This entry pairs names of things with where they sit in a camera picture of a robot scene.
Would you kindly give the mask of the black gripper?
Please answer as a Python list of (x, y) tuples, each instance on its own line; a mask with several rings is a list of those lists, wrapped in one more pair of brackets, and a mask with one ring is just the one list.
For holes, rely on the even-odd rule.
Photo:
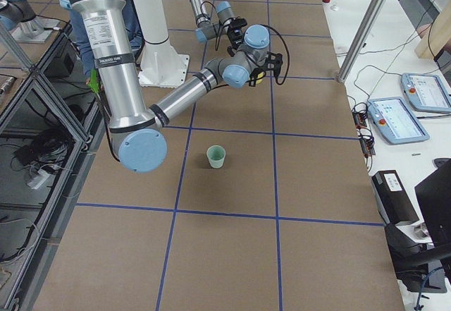
[(244, 41), (244, 33), (242, 29), (247, 26), (245, 18), (233, 18), (228, 24), (227, 36), (230, 46), (227, 48), (228, 52), (236, 51)]

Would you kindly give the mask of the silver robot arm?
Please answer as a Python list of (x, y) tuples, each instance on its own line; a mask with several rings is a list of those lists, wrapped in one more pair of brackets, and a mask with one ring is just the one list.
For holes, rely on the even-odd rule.
[(211, 18), (211, 15), (206, 9), (207, 0), (189, 0), (197, 29), (195, 30), (196, 37), (199, 42), (207, 42), (211, 39), (216, 40), (219, 44), (220, 38), (227, 35), (230, 42), (228, 51), (232, 54), (232, 50), (236, 50), (244, 42), (244, 32), (242, 29), (247, 26), (247, 21), (244, 18), (236, 16), (232, 6), (223, 1), (219, 4), (211, 5), (218, 17), (217, 21)]
[(218, 5), (213, 23), (204, 0), (189, 1), (198, 40), (226, 33), (233, 50), (187, 78), (189, 58), (171, 46), (162, 0), (59, 0), (81, 34), (88, 69), (99, 73), (111, 153), (134, 172), (153, 171), (164, 161), (161, 131), (171, 119), (221, 85), (243, 87), (270, 64), (265, 26), (242, 30), (226, 2)]

